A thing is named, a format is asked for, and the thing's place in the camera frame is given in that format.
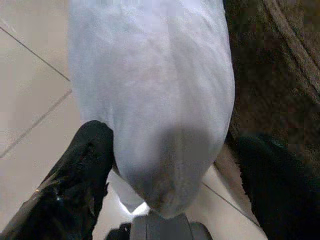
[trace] black fabric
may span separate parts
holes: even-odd
[[[113,162],[112,130],[99,121],[84,124],[1,238],[92,239]]]
[[[265,134],[237,141],[243,188],[268,239],[319,239],[320,181],[283,144]]]
[[[119,229],[112,229],[105,240],[130,240],[131,223],[123,223]]]

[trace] brown rug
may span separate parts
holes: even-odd
[[[320,174],[320,1],[227,0],[236,99],[229,133],[262,132]]]

